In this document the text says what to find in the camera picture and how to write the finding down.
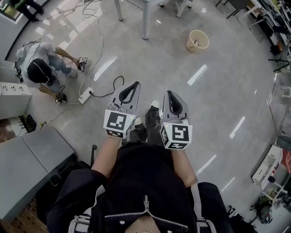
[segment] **zipper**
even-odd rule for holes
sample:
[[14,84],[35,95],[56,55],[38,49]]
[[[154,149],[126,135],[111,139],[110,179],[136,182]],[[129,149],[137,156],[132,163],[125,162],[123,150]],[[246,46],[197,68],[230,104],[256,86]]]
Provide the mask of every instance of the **zipper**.
[[145,195],[144,205],[145,205],[144,212],[112,214],[112,215],[106,215],[105,218],[113,218],[113,217],[129,216],[129,215],[142,215],[144,213],[148,213],[150,216],[152,216],[152,218],[154,218],[156,220],[163,221],[165,223],[170,223],[170,224],[173,224],[173,225],[177,225],[179,227],[188,228],[188,226],[186,226],[186,225],[183,225],[183,224],[180,224],[180,223],[175,223],[173,221],[166,220],[166,219],[163,219],[163,218],[156,217],[155,215],[152,215],[150,213],[150,202],[148,201],[147,195]]

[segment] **backpack strap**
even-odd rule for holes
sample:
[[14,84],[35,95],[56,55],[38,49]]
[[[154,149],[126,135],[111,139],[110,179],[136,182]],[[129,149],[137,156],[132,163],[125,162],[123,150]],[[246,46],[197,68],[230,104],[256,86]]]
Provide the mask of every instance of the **backpack strap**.
[[202,217],[202,205],[198,189],[198,183],[191,186],[191,192],[194,199],[194,212],[197,217],[197,233],[200,233],[201,228],[209,228],[211,233],[216,233],[213,222]]
[[94,205],[86,209],[83,214],[74,217],[69,225],[68,233],[88,233],[92,208],[97,204],[97,198],[104,192],[105,189],[103,185],[97,188]]

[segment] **white plastic bucket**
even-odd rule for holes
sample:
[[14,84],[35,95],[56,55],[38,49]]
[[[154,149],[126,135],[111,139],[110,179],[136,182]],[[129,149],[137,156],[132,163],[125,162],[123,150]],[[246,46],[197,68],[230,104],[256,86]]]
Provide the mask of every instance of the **white plastic bucket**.
[[186,47],[190,52],[198,52],[206,49],[209,46],[208,36],[200,30],[193,30],[190,32]]

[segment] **power strip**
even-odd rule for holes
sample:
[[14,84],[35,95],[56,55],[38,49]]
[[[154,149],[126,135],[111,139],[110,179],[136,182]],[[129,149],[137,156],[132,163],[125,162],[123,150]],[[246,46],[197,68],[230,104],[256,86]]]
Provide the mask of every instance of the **power strip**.
[[93,89],[91,87],[88,87],[86,91],[84,91],[84,93],[80,96],[79,98],[79,101],[81,104],[84,104],[88,99],[89,97],[91,96],[91,94],[89,92],[93,92]]

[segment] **white sneaker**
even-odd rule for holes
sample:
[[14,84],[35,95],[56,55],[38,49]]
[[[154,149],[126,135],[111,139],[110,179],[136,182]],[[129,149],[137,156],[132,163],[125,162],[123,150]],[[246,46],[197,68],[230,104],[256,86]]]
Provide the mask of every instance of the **white sneaker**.
[[157,101],[157,100],[154,100],[154,101],[152,101],[151,102],[151,104],[150,104],[150,108],[151,107],[156,107],[157,109],[160,109],[160,103]]
[[140,125],[140,124],[143,124],[143,123],[142,123],[142,120],[138,117],[138,118],[136,118],[136,120],[135,120],[135,126],[138,126],[138,125]]
[[69,74],[67,74],[68,77],[75,78],[77,77],[77,71],[75,69],[72,69]]

